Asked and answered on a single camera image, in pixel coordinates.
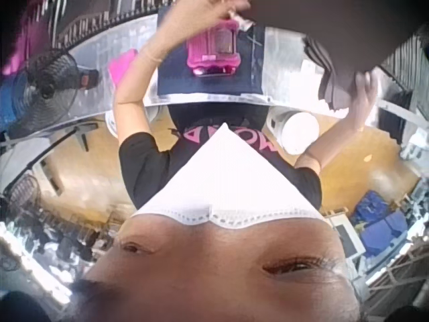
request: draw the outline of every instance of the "wooden floor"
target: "wooden floor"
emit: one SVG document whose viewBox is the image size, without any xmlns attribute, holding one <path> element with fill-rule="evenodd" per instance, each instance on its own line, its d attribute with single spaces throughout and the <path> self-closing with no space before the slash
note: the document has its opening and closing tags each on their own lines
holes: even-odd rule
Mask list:
<svg viewBox="0 0 429 322">
<path fill-rule="evenodd" d="M 321 132 L 336 119 L 317 116 Z M 63 193 L 57 197 L 41 183 L 45 205 L 57 209 L 64 217 L 77 214 L 91 221 L 106 221 L 111 213 L 122 218 L 134 207 L 121 180 L 117 140 L 104 123 L 87 135 L 89 152 L 75 138 L 59 145 L 46 158 L 54 180 Z M 160 150 L 171 148 L 176 138 L 169 128 L 174 125 L 166 108 L 152 125 Z M 375 190 L 388 202 L 401 198 L 416 184 L 418 177 L 398 157 L 400 147 L 378 129 L 365 129 L 321 174 L 323 200 L 321 210 L 347 207 L 353 210 L 368 190 Z M 296 157 L 282 151 L 291 163 Z"/>
</svg>

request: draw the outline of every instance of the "face mask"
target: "face mask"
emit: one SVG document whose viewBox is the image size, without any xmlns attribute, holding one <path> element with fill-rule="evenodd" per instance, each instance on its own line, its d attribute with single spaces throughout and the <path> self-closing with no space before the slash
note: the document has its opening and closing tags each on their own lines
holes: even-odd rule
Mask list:
<svg viewBox="0 0 429 322">
<path fill-rule="evenodd" d="M 165 215 L 184 225 L 241 229 L 277 219 L 323 216 L 226 124 L 134 215 Z"/>
</svg>

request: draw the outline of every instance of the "white container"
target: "white container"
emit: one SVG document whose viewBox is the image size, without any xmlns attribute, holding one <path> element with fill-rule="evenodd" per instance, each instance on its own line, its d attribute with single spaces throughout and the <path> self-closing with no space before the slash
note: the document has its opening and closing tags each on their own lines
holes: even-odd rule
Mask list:
<svg viewBox="0 0 429 322">
<path fill-rule="evenodd" d="M 293 156 L 302 154 L 319 137 L 319 123 L 307 112 L 271 107 L 267 127 L 279 145 Z"/>
<path fill-rule="evenodd" d="M 159 106 L 145 107 L 145 112 L 146 112 L 146 117 L 149 120 L 149 123 L 152 123 L 152 121 L 158 116 L 158 113 L 160 112 L 160 107 Z M 106 120 L 107 129 L 109 129 L 110 134 L 115 138 L 118 138 L 116 123 L 115 123 L 115 116 L 113 115 L 113 111 L 110 110 L 106 112 L 105 120 Z"/>
</svg>

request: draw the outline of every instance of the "hand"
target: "hand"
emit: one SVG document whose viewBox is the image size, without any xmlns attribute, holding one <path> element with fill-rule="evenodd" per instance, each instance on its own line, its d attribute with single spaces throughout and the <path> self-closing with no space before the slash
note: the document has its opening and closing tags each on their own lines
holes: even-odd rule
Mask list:
<svg viewBox="0 0 429 322">
<path fill-rule="evenodd" d="M 179 0 L 168 12 L 156 37 L 172 49 L 215 26 L 230 11 L 248 8 L 249 0 Z"/>
<path fill-rule="evenodd" d="M 357 94 L 351 103 L 346 119 L 351 122 L 353 129 L 362 130 L 377 99 L 378 79 L 373 70 L 366 72 L 365 75 L 358 72 L 355 82 Z"/>
</svg>

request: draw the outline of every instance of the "pink handle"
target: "pink handle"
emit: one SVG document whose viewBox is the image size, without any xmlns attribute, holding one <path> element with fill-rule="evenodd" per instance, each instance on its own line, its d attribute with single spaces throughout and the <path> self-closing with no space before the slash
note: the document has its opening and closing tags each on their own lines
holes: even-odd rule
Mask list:
<svg viewBox="0 0 429 322">
<path fill-rule="evenodd" d="M 127 52 L 120 55 L 120 57 L 113 59 L 109 64 L 109 73 L 112 78 L 115 87 L 121 81 L 123 75 L 127 71 L 129 65 L 137 56 L 138 51 L 136 49 L 130 49 Z"/>
</svg>

